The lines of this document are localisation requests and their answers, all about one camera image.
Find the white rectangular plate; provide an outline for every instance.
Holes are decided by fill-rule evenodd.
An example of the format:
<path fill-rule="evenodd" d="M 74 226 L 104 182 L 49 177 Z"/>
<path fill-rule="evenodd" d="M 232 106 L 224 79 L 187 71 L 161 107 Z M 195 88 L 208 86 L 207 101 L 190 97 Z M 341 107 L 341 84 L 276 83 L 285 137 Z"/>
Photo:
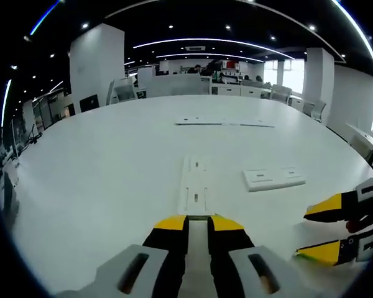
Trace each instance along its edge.
<path fill-rule="evenodd" d="M 243 175 L 250 192 L 305 184 L 305 176 L 294 166 L 250 169 Z"/>
<path fill-rule="evenodd" d="M 187 155 L 184 158 L 178 214 L 211 215 L 211 176 L 209 159 Z"/>

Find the white wall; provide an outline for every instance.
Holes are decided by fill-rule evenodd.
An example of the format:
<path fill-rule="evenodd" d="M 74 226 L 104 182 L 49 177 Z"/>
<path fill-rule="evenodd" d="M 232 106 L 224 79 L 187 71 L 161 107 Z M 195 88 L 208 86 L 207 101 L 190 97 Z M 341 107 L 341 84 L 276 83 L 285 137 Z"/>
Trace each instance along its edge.
<path fill-rule="evenodd" d="M 124 32 L 101 24 L 77 38 L 70 47 L 70 83 L 75 112 L 80 100 L 98 95 L 106 104 L 109 84 L 124 78 Z"/>
<path fill-rule="evenodd" d="M 346 123 L 366 133 L 373 121 L 373 76 L 340 65 L 334 67 L 334 88 L 327 126 L 350 139 Z"/>

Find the white pillar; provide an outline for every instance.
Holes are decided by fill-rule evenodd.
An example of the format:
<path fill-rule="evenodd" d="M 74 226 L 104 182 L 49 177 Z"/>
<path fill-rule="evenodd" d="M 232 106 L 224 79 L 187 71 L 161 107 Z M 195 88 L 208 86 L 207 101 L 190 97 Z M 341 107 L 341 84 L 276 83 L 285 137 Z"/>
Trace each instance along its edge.
<path fill-rule="evenodd" d="M 70 46 L 70 84 L 75 112 L 80 100 L 97 94 L 106 105 L 109 84 L 124 78 L 124 32 L 101 24 L 80 36 Z"/>
<path fill-rule="evenodd" d="M 333 98 L 334 58 L 323 48 L 307 48 L 306 51 L 304 100 L 326 103 L 322 113 L 322 123 L 326 125 Z"/>
<path fill-rule="evenodd" d="M 283 86 L 283 72 L 285 70 L 285 62 L 278 61 L 277 85 Z"/>
<path fill-rule="evenodd" d="M 33 129 L 33 134 L 36 136 L 38 134 L 35 114 L 33 113 L 32 101 L 27 101 L 22 106 L 22 114 L 25 120 L 26 134 L 29 135 Z"/>

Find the white chair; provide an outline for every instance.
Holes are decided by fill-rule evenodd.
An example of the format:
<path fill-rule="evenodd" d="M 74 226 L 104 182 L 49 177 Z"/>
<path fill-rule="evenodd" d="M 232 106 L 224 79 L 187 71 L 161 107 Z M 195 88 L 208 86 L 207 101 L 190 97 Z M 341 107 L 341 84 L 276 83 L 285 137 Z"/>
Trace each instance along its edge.
<path fill-rule="evenodd" d="M 319 123 L 322 123 L 322 112 L 325 107 L 326 103 L 324 101 L 316 102 L 311 111 L 311 118 Z"/>
<path fill-rule="evenodd" d="M 300 111 L 300 112 L 303 112 L 303 108 L 304 108 L 304 101 L 302 99 L 297 99 L 297 98 L 292 98 L 292 105 L 291 105 L 292 108 Z"/>
<path fill-rule="evenodd" d="M 292 95 L 292 90 L 290 88 L 273 85 L 269 99 L 287 104 L 290 95 Z"/>
<path fill-rule="evenodd" d="M 115 79 L 109 85 L 106 105 L 137 98 L 137 92 L 134 87 L 133 79 L 131 77 L 124 79 Z"/>

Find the white table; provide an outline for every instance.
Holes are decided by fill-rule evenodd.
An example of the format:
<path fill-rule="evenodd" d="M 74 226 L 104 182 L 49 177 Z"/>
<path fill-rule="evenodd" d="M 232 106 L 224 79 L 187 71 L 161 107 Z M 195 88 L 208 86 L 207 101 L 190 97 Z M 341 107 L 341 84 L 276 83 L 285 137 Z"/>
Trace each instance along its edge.
<path fill-rule="evenodd" d="M 177 126 L 182 115 L 271 121 L 275 128 Z M 349 191 L 373 170 L 346 142 L 275 101 L 172 96 L 102 107 L 64 119 L 20 156 L 14 238 L 50 292 L 79 289 L 96 268 L 159 220 L 177 213 L 185 155 L 211 157 L 215 212 L 245 226 L 317 288 L 342 291 L 359 265 L 324 268 L 292 258 L 302 246 L 345 237 L 344 224 L 303 220 L 309 205 Z M 247 192 L 242 170 L 294 165 L 306 184 Z"/>

